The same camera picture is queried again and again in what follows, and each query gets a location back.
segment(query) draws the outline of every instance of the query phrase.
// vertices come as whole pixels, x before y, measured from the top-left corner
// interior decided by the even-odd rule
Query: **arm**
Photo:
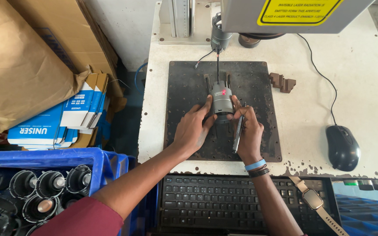
[[[92,195],[125,219],[142,198],[177,164],[195,153],[205,141],[217,115],[202,125],[212,104],[208,95],[206,104],[195,105],[177,125],[174,142],[161,153],[139,165],[129,173],[109,183]]]
[[[228,115],[237,123],[241,115],[244,115],[244,129],[240,135],[238,154],[245,165],[256,163],[263,159],[260,156],[260,142],[262,139],[263,125],[259,123],[252,107],[242,107],[236,96],[231,99],[236,113]],[[285,205],[278,190],[273,184],[269,174],[252,179],[257,192],[263,217],[271,235],[301,236],[303,232],[297,225],[288,207]]]

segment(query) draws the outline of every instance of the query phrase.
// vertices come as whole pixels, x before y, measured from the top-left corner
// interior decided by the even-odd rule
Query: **hand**
[[[252,107],[242,107],[240,101],[235,95],[231,97],[234,104],[234,115],[227,115],[227,119],[231,120],[234,130],[241,115],[244,115],[242,132],[240,134],[240,142],[237,153],[245,165],[256,163],[263,159],[260,156],[260,142],[262,140],[263,125],[256,119],[255,111]]]
[[[214,114],[202,125],[202,121],[208,116],[212,102],[213,97],[208,95],[204,106],[193,106],[177,125],[174,142],[170,146],[184,150],[186,159],[202,147],[208,131],[217,119],[217,115]]]

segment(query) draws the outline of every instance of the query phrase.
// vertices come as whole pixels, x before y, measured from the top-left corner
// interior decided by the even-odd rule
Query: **maroon sleeve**
[[[92,197],[85,197],[55,216],[31,236],[116,236],[122,217]]]

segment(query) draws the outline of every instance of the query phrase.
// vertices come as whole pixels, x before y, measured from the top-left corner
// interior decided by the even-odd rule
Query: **yellow warning label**
[[[317,26],[325,22],[343,0],[266,0],[258,25]]]

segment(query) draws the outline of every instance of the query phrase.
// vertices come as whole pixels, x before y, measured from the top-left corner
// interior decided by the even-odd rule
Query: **white wall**
[[[156,1],[86,0],[128,71],[136,71],[148,58]]]

